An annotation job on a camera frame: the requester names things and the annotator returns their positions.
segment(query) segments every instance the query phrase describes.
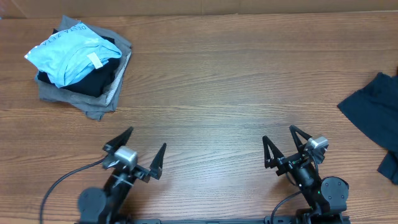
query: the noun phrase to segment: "white label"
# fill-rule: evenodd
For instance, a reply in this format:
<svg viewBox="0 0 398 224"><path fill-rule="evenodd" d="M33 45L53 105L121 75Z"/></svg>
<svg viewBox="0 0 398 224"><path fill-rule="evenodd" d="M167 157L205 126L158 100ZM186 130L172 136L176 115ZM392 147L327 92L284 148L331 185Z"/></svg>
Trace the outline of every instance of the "white label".
<svg viewBox="0 0 398 224"><path fill-rule="evenodd" d="M97 56L97 54L95 52L87 55L87 57L88 57L89 60L91 60L91 62L93 62L93 65L94 65L95 69L99 69L102 66L104 66L101 63L100 59L98 58L98 56Z"/></svg>

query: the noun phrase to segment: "cable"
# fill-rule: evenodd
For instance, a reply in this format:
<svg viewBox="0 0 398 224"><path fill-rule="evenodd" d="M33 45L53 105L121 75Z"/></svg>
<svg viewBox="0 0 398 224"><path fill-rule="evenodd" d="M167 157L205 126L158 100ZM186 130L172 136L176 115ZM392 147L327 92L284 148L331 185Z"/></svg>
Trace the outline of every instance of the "cable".
<svg viewBox="0 0 398 224"><path fill-rule="evenodd" d="M274 210L272 211L272 214L271 214L271 224L274 224L274 216L275 216L276 210L278 210L278 208L279 208L281 205L283 205L285 202L287 202L288 200L290 200L290 199L296 197L296 196L299 195L299 194L301 194L301 192L296 192L296 193L292 194L291 196L289 196L289 197L283 199L283 201L279 202L279 204L278 204L278 205L274 208Z"/></svg>
<svg viewBox="0 0 398 224"><path fill-rule="evenodd" d="M93 167L93 166L95 166L95 165L98 165L98 164L102 163L102 162L104 161L104 159L105 159L105 158L100 159L99 161L96 161L96 162L94 162L94 163L92 163L92 164L88 164L88 165L86 165L86 166L83 166L83 167L81 167L81 168L79 168L79 169L75 169L74 171L71 171L71 172L69 172L69 173L63 175L61 178L59 178L57 181L55 181L55 183L49 188L49 190L47 191L47 193L45 193L44 198L43 198L43 201L42 201L42 204L40 205L40 215L39 215L40 224L43 224L43 212L44 212L44 204L45 204L45 201L47 200L47 198L48 198L49 195L51 194L52 190L54 190L54 188L55 188L61 181L63 181L64 179L66 179L66 178L69 177L70 175L76 174L76 173L79 172L79 171L82 171L82 170L85 170L85 169L87 169L87 168L90 168L90 167Z"/></svg>
<svg viewBox="0 0 398 224"><path fill-rule="evenodd" d="M288 180L291 184L293 184L293 186L297 186L295 183L293 183L293 180L289 177L288 173L285 173L285 174L286 174L287 180Z"/></svg>
<svg viewBox="0 0 398 224"><path fill-rule="evenodd" d="M313 155L309 155L309 156L310 156L310 158L312 159L313 163L315 164L315 171L317 172L317 175L319 175L318 164L317 164L317 162L315 161L314 156L313 156Z"/></svg>

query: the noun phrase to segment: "folded clothes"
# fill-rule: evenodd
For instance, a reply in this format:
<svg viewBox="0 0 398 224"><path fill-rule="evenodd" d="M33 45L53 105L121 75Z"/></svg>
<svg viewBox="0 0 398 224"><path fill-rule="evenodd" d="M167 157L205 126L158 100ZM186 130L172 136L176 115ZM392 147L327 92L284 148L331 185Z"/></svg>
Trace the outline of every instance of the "folded clothes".
<svg viewBox="0 0 398 224"><path fill-rule="evenodd" d="M25 58L47 73L57 87L82 80L94 69L120 58L122 52L82 22L62 29L35 46Z"/></svg>
<svg viewBox="0 0 398 224"><path fill-rule="evenodd" d="M398 184L398 77L378 73L338 108L369 139L389 151L378 171Z"/></svg>
<svg viewBox="0 0 398 224"><path fill-rule="evenodd" d="M63 16L57 30L68 29L77 23L77 20ZM114 81L105 88L104 93L99 97L93 97L57 88L51 84L40 81L37 77L35 80L39 86L39 97L41 100L49 102L63 101L70 103L81 109L87 117L100 120L105 112L116 110L122 87L123 74L132 54L131 43L111 30L91 25L87 25L87 27L100 36L114 39L115 46L122 52L119 67L115 71Z"/></svg>
<svg viewBox="0 0 398 224"><path fill-rule="evenodd" d="M112 44L114 44L114 39L110 37L102 37ZM67 85L62 87L63 89L73 91L75 93L81 93L88 96L99 97L104 93L106 86L111 84L114 80L114 71L120 64L120 58L110 58L109 62L99 69L94 69L86 77L84 77L80 82L72 85ZM39 72L37 78L48 84L52 84L47 73Z"/></svg>

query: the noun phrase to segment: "wooden table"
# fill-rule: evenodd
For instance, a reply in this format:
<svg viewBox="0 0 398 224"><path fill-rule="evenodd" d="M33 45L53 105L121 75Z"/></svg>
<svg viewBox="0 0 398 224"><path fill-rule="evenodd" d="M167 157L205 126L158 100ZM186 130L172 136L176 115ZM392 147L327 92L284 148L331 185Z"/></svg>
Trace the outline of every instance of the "wooden table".
<svg viewBox="0 0 398 224"><path fill-rule="evenodd" d="M297 189L264 168L261 138L295 152L289 126L330 141L320 175L350 184L353 223L394 223L398 187L376 169L386 150L336 105L378 71L395 75L398 13L102 17L83 22L134 44L119 106L102 121L39 100L24 55L60 19L0 21L0 223L37 223L44 193L60 176L97 161L103 144L134 126L128 146L148 167L163 142L160 180L137 182L124 205L136 218L261 218ZM79 218L76 200L110 170L64 180L45 223ZM306 207L302 196L277 214Z"/></svg>

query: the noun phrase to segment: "gray cloth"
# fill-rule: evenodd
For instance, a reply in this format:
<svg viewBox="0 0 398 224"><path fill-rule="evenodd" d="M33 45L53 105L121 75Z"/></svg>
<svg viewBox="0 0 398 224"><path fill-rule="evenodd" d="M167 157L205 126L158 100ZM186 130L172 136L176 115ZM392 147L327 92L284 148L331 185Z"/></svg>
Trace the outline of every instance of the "gray cloth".
<svg viewBox="0 0 398 224"><path fill-rule="evenodd" d="M78 22L79 21L77 20L71 19L67 16L63 16L58 30L69 29L72 26L76 25ZM116 110L122 88L123 74L132 54L131 43L111 30L96 26L87 26L98 35L114 39L114 44L122 52L120 66L116 69L115 72L115 79L112 84L106 87L107 90L105 91L105 93L95 98L93 96L83 95L69 90L57 88L56 86L42 82L37 78L35 80L39 86L39 98L41 100L49 102L63 101L70 103L73 106L81 109L87 117L99 121L103 117L105 112Z"/></svg>

